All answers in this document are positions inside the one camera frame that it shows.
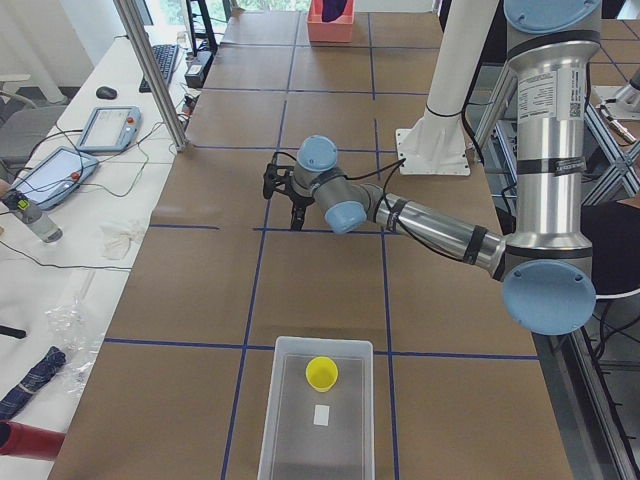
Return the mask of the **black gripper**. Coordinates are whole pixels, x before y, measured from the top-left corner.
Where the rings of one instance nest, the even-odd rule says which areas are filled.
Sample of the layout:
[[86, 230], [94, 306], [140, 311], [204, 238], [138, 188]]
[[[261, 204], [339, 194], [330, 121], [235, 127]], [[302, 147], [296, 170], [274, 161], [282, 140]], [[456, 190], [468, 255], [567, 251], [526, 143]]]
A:
[[314, 199], [306, 194], [300, 194], [295, 189], [289, 189], [289, 197], [292, 201], [290, 229], [301, 231], [306, 217], [306, 209], [314, 204]]

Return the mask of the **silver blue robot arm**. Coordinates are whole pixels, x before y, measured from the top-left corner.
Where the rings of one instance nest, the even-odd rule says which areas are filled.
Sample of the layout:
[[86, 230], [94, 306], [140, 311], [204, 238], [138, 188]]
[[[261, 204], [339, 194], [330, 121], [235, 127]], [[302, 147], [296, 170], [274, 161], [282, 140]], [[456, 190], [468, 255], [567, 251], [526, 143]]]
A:
[[337, 234], [372, 222], [405, 234], [503, 284], [509, 315], [528, 330], [562, 335], [591, 317], [592, 246], [580, 229], [586, 70], [600, 46], [597, 1], [456, 1], [452, 4], [424, 115], [397, 134], [406, 174], [465, 167], [459, 125], [492, 17], [506, 18], [506, 65], [517, 79], [516, 227], [501, 236], [370, 184], [338, 167], [336, 145], [314, 135], [285, 175], [292, 226], [317, 204]]

